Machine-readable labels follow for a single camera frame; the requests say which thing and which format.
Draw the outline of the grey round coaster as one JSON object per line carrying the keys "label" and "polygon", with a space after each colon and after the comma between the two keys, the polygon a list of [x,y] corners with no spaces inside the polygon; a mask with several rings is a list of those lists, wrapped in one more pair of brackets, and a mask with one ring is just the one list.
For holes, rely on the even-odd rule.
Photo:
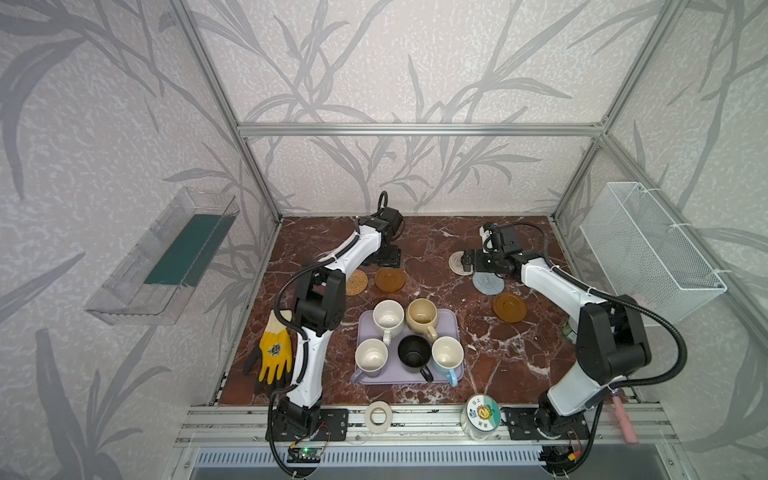
{"label": "grey round coaster", "polygon": [[505,280],[494,273],[477,272],[472,275],[472,284],[483,295],[495,296],[505,289]]}

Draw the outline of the amber brown coaster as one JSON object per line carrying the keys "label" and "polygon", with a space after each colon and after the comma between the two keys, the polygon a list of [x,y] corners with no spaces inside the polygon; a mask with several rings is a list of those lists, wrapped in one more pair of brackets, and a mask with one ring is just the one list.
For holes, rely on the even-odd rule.
{"label": "amber brown coaster", "polygon": [[508,324],[522,322],[528,312],[525,301],[510,292],[502,292],[495,296],[492,301],[492,309],[501,321]]}

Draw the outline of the brown wooden coaster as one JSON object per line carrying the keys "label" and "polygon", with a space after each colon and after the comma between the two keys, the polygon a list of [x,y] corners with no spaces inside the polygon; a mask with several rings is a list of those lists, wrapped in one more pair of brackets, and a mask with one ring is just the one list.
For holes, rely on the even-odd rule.
{"label": "brown wooden coaster", "polygon": [[395,293],[400,291],[407,280],[407,276],[402,269],[381,268],[374,276],[375,286],[384,293]]}

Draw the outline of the woven cork coaster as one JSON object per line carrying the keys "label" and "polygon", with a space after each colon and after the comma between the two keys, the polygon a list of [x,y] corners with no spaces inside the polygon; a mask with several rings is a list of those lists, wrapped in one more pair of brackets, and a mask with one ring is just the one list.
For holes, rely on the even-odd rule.
{"label": "woven cork coaster", "polygon": [[346,295],[348,297],[357,296],[363,293],[368,287],[368,277],[362,270],[356,269],[347,276]]}

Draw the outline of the beige mug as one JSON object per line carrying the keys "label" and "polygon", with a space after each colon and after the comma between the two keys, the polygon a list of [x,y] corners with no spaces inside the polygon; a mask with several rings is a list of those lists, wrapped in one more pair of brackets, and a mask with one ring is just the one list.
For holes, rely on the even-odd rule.
{"label": "beige mug", "polygon": [[407,326],[416,334],[424,336],[430,343],[438,338],[438,309],[426,298],[413,300],[405,310]]}

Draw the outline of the beige spiral woven coaster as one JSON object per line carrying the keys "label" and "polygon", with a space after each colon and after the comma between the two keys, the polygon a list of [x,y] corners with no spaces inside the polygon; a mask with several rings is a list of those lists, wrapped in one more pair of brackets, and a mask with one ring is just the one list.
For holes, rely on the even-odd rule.
{"label": "beige spiral woven coaster", "polygon": [[459,276],[469,276],[474,273],[473,267],[463,264],[464,251],[456,251],[449,256],[448,265],[453,273]]}

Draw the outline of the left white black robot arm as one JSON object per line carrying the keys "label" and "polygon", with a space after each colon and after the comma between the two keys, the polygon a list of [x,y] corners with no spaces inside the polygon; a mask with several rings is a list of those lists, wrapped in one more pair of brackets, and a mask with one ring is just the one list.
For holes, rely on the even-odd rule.
{"label": "left white black robot arm", "polygon": [[320,408],[322,372],[333,331],[346,313],[347,276],[363,264],[382,266],[399,257],[394,244],[403,225],[402,214],[387,206],[355,220],[354,229],[336,249],[303,267],[286,283],[293,285],[292,318],[280,312],[282,297],[273,308],[278,321],[297,333],[294,373],[279,408],[309,414]]}

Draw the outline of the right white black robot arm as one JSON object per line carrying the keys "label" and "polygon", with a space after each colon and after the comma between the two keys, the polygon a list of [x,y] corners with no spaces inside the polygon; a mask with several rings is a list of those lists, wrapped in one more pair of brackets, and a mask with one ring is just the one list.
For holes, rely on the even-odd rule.
{"label": "right white black robot arm", "polygon": [[[678,376],[688,361],[680,331],[660,314],[628,295],[615,296],[589,286],[550,260],[548,236],[542,252],[526,250],[518,240],[518,222],[480,227],[482,246],[462,255],[462,267],[513,279],[543,294],[569,316],[575,332],[576,362],[546,393],[539,409],[551,416],[571,417],[592,409],[617,389],[662,384]],[[663,327],[677,356],[665,372],[647,378],[633,374],[648,366],[652,351],[643,319]]]}

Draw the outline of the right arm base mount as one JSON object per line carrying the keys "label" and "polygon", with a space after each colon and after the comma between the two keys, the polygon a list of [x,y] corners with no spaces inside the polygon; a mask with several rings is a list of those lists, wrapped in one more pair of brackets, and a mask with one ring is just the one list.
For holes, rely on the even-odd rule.
{"label": "right arm base mount", "polygon": [[547,408],[502,407],[501,417],[511,440],[586,440],[590,435],[583,414],[559,416]]}

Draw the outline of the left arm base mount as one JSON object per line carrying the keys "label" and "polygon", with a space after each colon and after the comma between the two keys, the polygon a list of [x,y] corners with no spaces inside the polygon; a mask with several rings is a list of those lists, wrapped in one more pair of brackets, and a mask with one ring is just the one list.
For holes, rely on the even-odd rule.
{"label": "left arm base mount", "polygon": [[286,442],[300,439],[342,442],[349,427],[349,410],[345,408],[316,408],[272,411],[267,441]]}

